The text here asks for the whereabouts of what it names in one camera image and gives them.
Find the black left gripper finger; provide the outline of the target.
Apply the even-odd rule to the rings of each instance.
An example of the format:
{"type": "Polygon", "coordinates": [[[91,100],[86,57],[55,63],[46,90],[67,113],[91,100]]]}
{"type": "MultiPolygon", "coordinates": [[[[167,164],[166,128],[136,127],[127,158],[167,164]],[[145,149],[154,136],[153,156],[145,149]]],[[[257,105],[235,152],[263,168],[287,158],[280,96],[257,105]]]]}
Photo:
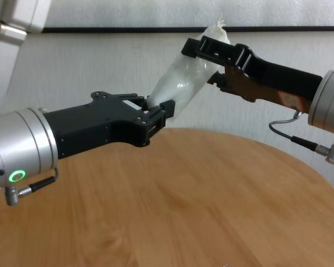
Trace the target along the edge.
{"type": "Polygon", "coordinates": [[[165,127],[166,119],[172,118],[175,111],[175,101],[168,100],[157,106],[148,108],[147,100],[141,100],[140,138],[149,140],[165,127]]]}
{"type": "Polygon", "coordinates": [[[142,109],[148,109],[147,99],[144,96],[133,95],[127,100],[138,105],[142,109]]]}

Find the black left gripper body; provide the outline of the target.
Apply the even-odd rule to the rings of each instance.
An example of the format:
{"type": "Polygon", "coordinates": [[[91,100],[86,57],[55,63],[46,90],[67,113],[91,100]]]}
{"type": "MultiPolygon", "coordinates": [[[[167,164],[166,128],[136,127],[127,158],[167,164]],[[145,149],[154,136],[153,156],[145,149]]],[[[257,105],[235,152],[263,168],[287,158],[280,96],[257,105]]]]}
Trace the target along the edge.
{"type": "Polygon", "coordinates": [[[144,147],[140,138],[142,108],[128,101],[133,94],[98,91],[90,103],[44,114],[55,137],[58,158],[79,154],[114,142],[144,147]]]}

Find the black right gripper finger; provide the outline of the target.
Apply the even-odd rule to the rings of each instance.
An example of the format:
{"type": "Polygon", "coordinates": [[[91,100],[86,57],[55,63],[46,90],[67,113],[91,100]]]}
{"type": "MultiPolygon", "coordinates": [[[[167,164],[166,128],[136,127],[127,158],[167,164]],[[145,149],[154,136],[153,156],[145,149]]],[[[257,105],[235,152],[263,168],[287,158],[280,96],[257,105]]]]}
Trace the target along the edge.
{"type": "Polygon", "coordinates": [[[221,91],[227,91],[229,83],[224,73],[215,72],[207,81],[210,85],[216,85],[221,91]]]}
{"type": "Polygon", "coordinates": [[[252,58],[249,47],[237,44],[231,45],[203,36],[200,41],[188,38],[181,54],[191,58],[201,58],[221,66],[236,67],[244,70],[252,58]]]}

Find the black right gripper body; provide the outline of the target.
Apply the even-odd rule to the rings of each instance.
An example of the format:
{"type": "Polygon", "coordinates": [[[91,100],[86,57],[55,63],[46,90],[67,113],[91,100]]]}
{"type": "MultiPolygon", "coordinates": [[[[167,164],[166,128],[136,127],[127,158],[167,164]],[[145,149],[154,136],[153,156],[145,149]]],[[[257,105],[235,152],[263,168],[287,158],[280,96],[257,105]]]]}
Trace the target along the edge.
{"type": "Polygon", "coordinates": [[[265,100],[309,113],[322,77],[267,62],[252,53],[225,65],[230,90],[249,102],[265,100]]]}

